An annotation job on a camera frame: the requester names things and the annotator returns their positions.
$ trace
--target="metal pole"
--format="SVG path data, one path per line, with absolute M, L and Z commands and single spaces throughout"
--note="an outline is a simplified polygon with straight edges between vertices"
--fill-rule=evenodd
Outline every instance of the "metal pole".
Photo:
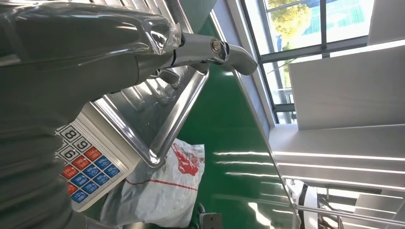
M 348 212 L 325 210 L 325 209 L 321 209 L 321 208 L 304 207 L 304 206 L 296 205 L 296 204 L 294 204 L 294 208 L 297 210 L 302 210 L 302 211 L 323 213 L 323 214 L 341 216 L 341 217 L 346 217 L 346 218 L 351 218 L 351 219 L 360 219 L 360 220 L 366 220 L 366 221 L 372 221 L 372 222 L 377 222 L 377 223 L 384 223 L 384 224 L 389 224 L 389 225 L 405 227 L 405 222 L 398 221 L 398 220 L 382 219 L 382 218 L 377 218 L 377 217 L 372 217 L 372 216 L 362 216 L 362 215 L 357 215 L 357 214 L 348 213 Z

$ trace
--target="window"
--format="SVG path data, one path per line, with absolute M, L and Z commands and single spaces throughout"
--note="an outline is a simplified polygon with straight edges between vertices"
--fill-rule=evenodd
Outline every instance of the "window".
M 241 5 L 275 120 L 288 124 L 297 123 L 289 64 L 366 47 L 374 0 L 241 0 Z

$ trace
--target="plastic wrap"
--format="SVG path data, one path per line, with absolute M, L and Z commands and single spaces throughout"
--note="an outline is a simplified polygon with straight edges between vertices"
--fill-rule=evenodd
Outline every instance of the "plastic wrap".
M 121 53 L 162 55 L 181 42 L 179 25 L 125 7 L 57 1 L 0 1 L 0 67 L 77 65 Z
M 151 168 L 140 162 L 125 182 L 110 191 L 101 222 L 120 227 L 136 222 L 187 227 L 204 165 L 204 145 L 175 139 L 163 166 Z

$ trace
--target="glass pane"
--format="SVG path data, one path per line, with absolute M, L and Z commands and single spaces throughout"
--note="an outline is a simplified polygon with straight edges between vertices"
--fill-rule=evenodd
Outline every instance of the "glass pane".
M 292 124 L 297 123 L 297 113 L 293 112 L 277 112 L 279 124 Z
M 267 0 L 275 52 L 320 44 L 320 0 Z
M 327 0 L 327 42 L 368 35 L 374 0 Z
M 274 104 L 291 104 L 294 98 L 289 74 L 289 63 L 305 62 L 321 59 L 322 55 L 300 57 L 297 59 L 263 64 Z

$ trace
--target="white wall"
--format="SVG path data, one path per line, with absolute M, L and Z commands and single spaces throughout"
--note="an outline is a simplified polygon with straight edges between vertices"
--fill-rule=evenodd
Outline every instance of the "white wall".
M 269 141 L 285 178 L 405 191 L 405 125 L 305 131 L 278 125 Z
M 292 63 L 301 130 L 405 124 L 405 46 Z
M 404 9 L 404 0 L 375 0 L 368 44 L 405 39 Z

